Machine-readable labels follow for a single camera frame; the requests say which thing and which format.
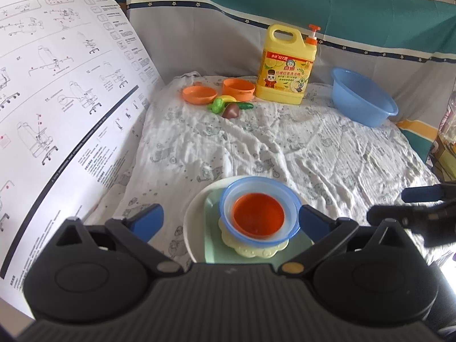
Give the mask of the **small yellow scalloped plate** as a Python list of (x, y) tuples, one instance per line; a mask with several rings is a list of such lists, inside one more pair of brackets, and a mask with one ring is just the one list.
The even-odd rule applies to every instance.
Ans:
[(247, 245), (245, 243), (240, 242), (240, 240), (236, 239), (227, 229), (225, 224), (223, 223), (222, 219), (218, 220), (218, 227), (221, 231), (221, 238), (223, 243), (232, 248), (238, 255), (243, 256), (245, 258), (272, 258), (278, 252), (285, 250), (288, 246), (289, 240), (284, 241), (278, 245), (260, 248), (254, 247), (252, 245)]

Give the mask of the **transparent blue bowl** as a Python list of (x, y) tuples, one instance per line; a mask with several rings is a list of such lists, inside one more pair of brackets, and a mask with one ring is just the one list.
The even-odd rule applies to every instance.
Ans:
[(232, 182), (219, 199), (220, 218), (227, 231), (256, 248), (280, 245), (297, 235), (301, 206), (288, 186), (258, 176)]

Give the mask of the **dark orange small bowl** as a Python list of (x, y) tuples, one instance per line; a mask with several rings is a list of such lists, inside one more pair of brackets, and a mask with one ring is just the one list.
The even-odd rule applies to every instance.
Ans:
[(285, 213), (280, 203), (262, 193), (242, 195), (232, 207), (233, 226), (253, 239), (265, 239), (279, 232)]

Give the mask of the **green square plate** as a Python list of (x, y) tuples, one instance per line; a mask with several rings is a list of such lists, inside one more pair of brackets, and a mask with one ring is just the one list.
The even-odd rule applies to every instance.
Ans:
[(246, 258), (240, 256), (234, 249), (227, 246), (222, 240), (222, 232), (218, 226), (220, 219), (219, 200), (224, 188), (209, 193), (204, 202), (205, 211), (205, 244), (204, 256), (207, 263), (270, 263), (274, 268), (304, 252), (314, 243), (300, 230), (282, 251), (271, 258)]

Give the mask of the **white patterned cloth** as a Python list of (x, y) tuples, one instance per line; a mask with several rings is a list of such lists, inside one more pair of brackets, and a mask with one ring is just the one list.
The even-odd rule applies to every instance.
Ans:
[(351, 121), (336, 110), (327, 85), (310, 86), (298, 106), (258, 100), (232, 120), (182, 99), (190, 85), (219, 89), (222, 82), (187, 73), (151, 95), (134, 163), (86, 224), (130, 218), (158, 203), (165, 223), (151, 243), (188, 266), (184, 214), (199, 192), (223, 178), (272, 178), (329, 217), (361, 224), (371, 206), (399, 204), (404, 188), (437, 184), (395, 124)]

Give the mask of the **large blue basin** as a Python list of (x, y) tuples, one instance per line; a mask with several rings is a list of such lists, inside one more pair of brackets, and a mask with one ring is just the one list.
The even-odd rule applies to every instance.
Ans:
[(352, 121), (379, 127), (399, 113), (393, 97), (370, 78), (351, 70), (334, 68), (331, 97), (336, 108)]

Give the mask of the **green toy vegetable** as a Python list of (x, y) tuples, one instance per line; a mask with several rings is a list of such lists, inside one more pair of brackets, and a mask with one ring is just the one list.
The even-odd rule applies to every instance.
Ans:
[(221, 98), (216, 98), (211, 102), (208, 106), (207, 109), (210, 110), (214, 114), (220, 114), (224, 112), (225, 109), (225, 102)]

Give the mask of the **dark green toy cucumber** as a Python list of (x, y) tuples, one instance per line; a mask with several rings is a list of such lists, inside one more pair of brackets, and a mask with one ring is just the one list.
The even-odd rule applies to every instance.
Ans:
[(251, 110), (254, 108), (254, 105), (252, 103), (247, 102), (239, 102), (237, 103), (237, 106), (240, 108), (240, 110)]

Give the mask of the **maroon toy fruit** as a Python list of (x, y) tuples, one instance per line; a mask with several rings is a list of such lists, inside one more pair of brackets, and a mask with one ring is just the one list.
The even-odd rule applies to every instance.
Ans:
[(238, 103), (228, 103), (222, 113), (225, 119), (235, 119), (240, 115), (240, 107)]

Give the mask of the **white instruction sheet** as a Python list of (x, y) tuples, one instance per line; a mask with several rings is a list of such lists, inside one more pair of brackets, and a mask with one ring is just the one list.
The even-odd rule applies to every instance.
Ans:
[(131, 166), (163, 85), (115, 0), (1, 0), (1, 298)]

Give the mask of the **yellow toy banana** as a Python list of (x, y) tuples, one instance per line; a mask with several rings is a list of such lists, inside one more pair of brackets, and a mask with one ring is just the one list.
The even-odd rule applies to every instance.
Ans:
[(220, 96), (216, 97), (216, 100), (222, 100), (222, 102), (224, 102), (224, 103), (236, 103), (237, 102), (237, 99), (230, 95), (220, 95)]

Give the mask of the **orange round container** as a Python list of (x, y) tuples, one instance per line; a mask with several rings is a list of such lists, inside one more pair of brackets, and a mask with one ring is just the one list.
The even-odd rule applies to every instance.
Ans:
[(230, 95), (240, 102), (254, 99), (255, 85), (240, 78), (227, 78), (223, 81), (223, 95)]

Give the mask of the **yellow detergent bottle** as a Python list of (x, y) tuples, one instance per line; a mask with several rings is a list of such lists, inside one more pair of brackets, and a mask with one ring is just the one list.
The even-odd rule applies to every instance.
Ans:
[(310, 34), (273, 24), (267, 30), (257, 76), (255, 96), (267, 101), (299, 105), (316, 59), (319, 26), (309, 25)]

